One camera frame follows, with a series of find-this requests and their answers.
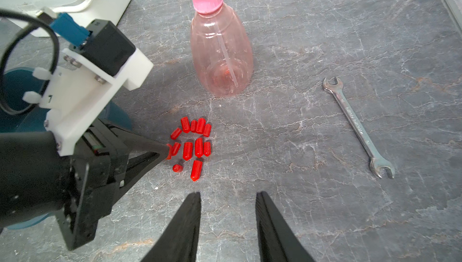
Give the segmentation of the red sleeve eight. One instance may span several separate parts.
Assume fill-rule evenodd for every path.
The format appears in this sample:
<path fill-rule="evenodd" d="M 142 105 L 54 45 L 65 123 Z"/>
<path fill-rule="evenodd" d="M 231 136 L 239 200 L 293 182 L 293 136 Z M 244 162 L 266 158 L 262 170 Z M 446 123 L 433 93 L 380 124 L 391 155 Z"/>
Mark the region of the red sleeve eight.
<path fill-rule="evenodd" d="M 181 128 L 178 127 L 177 129 L 175 129 L 173 133 L 170 135 L 171 140 L 176 140 L 180 136 L 181 133 L 182 133 Z"/>

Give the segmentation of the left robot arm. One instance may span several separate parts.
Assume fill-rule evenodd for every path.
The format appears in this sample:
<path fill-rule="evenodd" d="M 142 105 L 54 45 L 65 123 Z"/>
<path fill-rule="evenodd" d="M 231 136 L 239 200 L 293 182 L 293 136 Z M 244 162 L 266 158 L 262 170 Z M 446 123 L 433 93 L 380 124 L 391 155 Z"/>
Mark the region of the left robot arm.
<path fill-rule="evenodd" d="M 49 132 L 1 134 L 1 227 L 52 214 L 69 250 L 91 242 L 99 220 L 169 152 L 101 119 L 73 154 L 57 150 Z"/>

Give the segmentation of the red sleeve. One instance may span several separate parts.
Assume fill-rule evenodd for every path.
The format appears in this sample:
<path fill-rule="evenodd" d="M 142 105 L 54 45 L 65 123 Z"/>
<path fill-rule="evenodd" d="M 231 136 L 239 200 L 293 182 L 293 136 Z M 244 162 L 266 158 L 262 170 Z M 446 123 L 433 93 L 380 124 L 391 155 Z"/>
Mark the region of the red sleeve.
<path fill-rule="evenodd" d="M 187 116 L 184 116 L 183 118 L 180 119 L 182 131 L 184 133 L 189 133 L 191 131 L 191 126 L 190 126 L 190 121 Z"/>
<path fill-rule="evenodd" d="M 203 134 L 203 132 L 205 130 L 205 125 L 206 125 L 206 119 L 205 118 L 199 118 L 198 121 L 197 121 L 196 133 Z"/>
<path fill-rule="evenodd" d="M 197 132 L 197 124 L 198 122 L 196 120 L 191 121 L 191 132 L 196 133 Z"/>

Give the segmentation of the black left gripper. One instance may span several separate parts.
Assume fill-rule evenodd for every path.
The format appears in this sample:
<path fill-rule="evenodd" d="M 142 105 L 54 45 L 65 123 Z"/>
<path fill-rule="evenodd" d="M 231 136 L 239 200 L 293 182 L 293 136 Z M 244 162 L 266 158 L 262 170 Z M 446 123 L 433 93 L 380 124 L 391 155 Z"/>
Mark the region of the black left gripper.
<path fill-rule="evenodd" d="M 122 198 L 164 161 L 169 151 L 166 144 L 105 119 L 92 123 L 78 140 L 74 154 L 67 158 L 69 183 L 64 190 L 64 204 L 55 212 L 67 249 L 75 250 L 91 242 L 99 220 L 111 213 L 114 197 Z M 128 159 L 132 152 L 144 154 Z"/>

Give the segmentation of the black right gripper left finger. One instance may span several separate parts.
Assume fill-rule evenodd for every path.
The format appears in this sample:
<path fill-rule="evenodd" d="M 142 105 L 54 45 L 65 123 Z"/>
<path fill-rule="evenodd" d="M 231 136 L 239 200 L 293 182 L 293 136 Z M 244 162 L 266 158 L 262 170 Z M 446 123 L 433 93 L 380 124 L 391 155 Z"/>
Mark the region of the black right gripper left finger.
<path fill-rule="evenodd" d="M 200 193 L 190 193 L 144 262 L 194 262 L 197 257 L 201 215 Z"/>

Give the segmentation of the red sleeve three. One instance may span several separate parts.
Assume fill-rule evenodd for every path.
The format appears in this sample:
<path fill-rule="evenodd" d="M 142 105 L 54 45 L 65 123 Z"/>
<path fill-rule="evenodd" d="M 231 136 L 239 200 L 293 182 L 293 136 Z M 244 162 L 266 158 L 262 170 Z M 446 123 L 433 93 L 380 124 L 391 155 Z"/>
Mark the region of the red sleeve three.
<path fill-rule="evenodd" d="M 191 179 L 193 181 L 197 181 L 202 173 L 202 167 L 203 167 L 203 162 L 201 160 L 195 160 L 192 165 L 192 170 L 191 170 Z"/>

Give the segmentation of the red sleeve five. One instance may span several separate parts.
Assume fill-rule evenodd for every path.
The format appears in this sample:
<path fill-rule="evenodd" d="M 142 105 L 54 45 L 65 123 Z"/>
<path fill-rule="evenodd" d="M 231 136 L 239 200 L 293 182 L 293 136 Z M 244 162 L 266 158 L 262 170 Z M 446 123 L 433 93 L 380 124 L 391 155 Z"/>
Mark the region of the red sleeve five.
<path fill-rule="evenodd" d="M 192 142 L 185 142 L 183 148 L 183 159 L 189 161 L 193 157 L 194 144 Z"/>

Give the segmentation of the red sleeve one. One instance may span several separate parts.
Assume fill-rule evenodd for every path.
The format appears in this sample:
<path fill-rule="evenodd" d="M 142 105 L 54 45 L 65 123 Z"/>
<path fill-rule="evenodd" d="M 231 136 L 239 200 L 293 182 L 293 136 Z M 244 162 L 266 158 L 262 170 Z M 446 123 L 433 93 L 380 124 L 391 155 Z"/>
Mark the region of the red sleeve one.
<path fill-rule="evenodd" d="M 203 131 L 203 136 L 208 138 L 211 134 L 211 129 L 212 129 L 212 125 L 211 124 L 206 124 L 205 127 L 204 127 L 204 131 Z"/>

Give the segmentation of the red sleeve four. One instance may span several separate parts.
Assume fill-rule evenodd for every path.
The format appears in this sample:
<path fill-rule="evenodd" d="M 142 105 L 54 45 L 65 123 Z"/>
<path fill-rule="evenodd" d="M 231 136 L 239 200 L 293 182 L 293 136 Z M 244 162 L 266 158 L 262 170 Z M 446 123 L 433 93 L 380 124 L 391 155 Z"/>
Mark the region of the red sleeve four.
<path fill-rule="evenodd" d="M 178 154 L 180 148 L 181 148 L 181 143 L 175 142 L 175 143 L 172 145 L 172 147 L 171 147 L 170 155 L 171 155 L 172 157 L 176 156 L 176 155 Z"/>

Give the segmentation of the red sleeve six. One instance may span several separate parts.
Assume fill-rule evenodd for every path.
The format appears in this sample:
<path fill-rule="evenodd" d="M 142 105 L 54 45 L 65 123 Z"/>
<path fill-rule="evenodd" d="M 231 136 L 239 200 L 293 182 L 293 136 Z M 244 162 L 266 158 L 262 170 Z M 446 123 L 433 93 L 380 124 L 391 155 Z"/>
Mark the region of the red sleeve six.
<path fill-rule="evenodd" d="M 197 158 L 201 158 L 204 155 L 203 138 L 198 138 L 194 144 L 194 153 Z"/>

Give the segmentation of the red sleeve seven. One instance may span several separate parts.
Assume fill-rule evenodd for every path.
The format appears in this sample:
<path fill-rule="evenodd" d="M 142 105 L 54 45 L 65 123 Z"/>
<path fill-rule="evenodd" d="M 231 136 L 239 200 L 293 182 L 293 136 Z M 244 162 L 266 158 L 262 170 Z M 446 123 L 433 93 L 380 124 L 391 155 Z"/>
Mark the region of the red sleeve seven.
<path fill-rule="evenodd" d="M 206 157 L 209 157 L 211 155 L 211 152 L 212 152 L 212 145 L 211 145 L 211 142 L 210 141 L 206 141 L 204 143 L 204 150 L 203 150 L 203 154 L 206 156 Z"/>

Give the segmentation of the red sleeve nine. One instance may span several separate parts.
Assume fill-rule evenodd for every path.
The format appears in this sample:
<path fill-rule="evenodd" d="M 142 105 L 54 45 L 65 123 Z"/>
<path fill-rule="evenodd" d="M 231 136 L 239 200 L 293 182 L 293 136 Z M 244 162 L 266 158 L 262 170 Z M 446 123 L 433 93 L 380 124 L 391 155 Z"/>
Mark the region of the red sleeve nine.
<path fill-rule="evenodd" d="M 184 170 L 184 167 L 181 164 L 174 164 L 172 170 L 173 172 L 180 173 Z"/>

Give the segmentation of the teal plastic storage box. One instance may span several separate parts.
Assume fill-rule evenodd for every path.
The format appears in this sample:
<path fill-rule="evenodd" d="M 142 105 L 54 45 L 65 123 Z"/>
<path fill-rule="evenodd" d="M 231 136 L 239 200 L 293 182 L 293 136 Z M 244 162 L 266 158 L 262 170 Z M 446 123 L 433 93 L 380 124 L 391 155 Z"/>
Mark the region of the teal plastic storage box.
<path fill-rule="evenodd" d="M 15 110 L 23 109 L 27 103 L 22 99 L 25 92 L 38 92 L 43 81 L 32 76 L 33 69 L 14 68 L 4 75 L 4 90 L 8 105 Z M 1 133 L 44 132 L 44 121 L 48 109 L 33 108 L 30 112 L 12 116 L 1 111 Z M 100 112 L 99 119 L 106 119 L 112 124 L 132 130 L 132 121 L 128 114 L 112 101 Z"/>

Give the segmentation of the red sleeve two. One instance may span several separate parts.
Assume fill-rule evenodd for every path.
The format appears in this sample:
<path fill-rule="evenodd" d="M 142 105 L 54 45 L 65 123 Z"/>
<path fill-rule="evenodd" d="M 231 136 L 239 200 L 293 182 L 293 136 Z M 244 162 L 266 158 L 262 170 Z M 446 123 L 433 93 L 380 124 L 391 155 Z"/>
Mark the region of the red sleeve two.
<path fill-rule="evenodd" d="M 167 146 L 168 146 L 168 155 L 167 155 L 166 160 L 171 160 L 172 152 L 173 152 L 173 146 L 171 144 L 167 144 Z"/>

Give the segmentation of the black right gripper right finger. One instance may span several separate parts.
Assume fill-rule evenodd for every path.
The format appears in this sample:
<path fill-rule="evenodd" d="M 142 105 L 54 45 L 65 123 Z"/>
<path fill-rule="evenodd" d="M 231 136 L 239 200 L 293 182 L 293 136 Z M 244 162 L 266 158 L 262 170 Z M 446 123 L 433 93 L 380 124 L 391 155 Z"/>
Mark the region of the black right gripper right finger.
<path fill-rule="evenodd" d="M 256 222 L 262 262 L 312 262 L 267 192 L 256 194 Z"/>

